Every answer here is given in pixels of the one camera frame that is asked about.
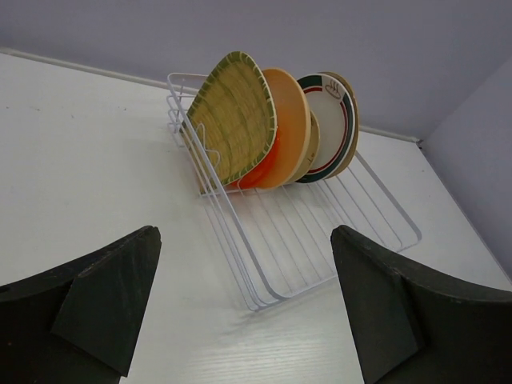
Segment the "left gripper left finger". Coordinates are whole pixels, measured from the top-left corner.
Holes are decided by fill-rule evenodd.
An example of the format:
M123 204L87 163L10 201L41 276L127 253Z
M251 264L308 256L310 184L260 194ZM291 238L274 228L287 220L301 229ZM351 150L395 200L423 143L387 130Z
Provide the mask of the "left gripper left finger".
M3 383L118 383L128 375L162 248L144 226L1 287Z

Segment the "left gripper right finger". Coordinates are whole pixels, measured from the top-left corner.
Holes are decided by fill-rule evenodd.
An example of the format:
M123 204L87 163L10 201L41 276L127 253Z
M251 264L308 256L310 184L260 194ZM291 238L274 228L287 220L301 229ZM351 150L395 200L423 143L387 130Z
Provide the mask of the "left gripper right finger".
M510 382L509 291L444 274L348 226L330 240L364 382Z

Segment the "small cream plate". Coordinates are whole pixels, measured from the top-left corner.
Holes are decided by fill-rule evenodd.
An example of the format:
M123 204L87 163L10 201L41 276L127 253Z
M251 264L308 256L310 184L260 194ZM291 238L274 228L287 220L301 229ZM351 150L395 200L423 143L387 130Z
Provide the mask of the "small cream plate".
M301 165L299 166L297 172L293 176L293 182L296 182L304 175L306 175L312 167L314 160L318 155L318 148L320 145L320 131L318 126L318 120L313 111L310 112L310 122L311 122L311 133L310 133L310 141L306 151L306 157L303 159Z

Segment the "white plate with green rim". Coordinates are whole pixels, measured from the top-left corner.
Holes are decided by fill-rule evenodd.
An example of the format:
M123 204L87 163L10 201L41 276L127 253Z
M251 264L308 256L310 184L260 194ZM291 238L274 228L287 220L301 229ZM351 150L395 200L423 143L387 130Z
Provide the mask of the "white plate with green rim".
M339 75L321 72L298 80L320 131L318 155L309 172L297 180L312 183L334 174L347 158L356 134L356 101Z

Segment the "tan round plate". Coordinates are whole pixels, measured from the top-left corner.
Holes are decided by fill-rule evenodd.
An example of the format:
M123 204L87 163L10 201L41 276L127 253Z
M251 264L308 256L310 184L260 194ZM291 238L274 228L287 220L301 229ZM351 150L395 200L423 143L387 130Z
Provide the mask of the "tan round plate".
M273 189L304 176L310 168L311 112L301 85L287 71L263 71L277 112L278 148L275 160L258 181L259 189Z

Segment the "yellow bamboo-pattern rectangular plate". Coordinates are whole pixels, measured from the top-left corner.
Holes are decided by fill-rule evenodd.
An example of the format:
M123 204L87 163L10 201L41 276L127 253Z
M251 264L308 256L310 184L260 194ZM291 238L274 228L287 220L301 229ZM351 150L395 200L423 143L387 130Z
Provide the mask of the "yellow bamboo-pattern rectangular plate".
M187 113L223 185L236 182L270 152L277 112L262 70L243 51L228 53L206 77Z

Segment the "orange translucent plate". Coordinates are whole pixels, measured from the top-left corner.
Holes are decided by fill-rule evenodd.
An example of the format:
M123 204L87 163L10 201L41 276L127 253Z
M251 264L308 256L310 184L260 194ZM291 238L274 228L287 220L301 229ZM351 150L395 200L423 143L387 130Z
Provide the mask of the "orange translucent plate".
M256 185L265 177L265 175L272 169L278 156L278 149L272 148L267 156L248 174L243 176L236 182L232 183L232 186L236 186L239 189L249 189L256 187Z

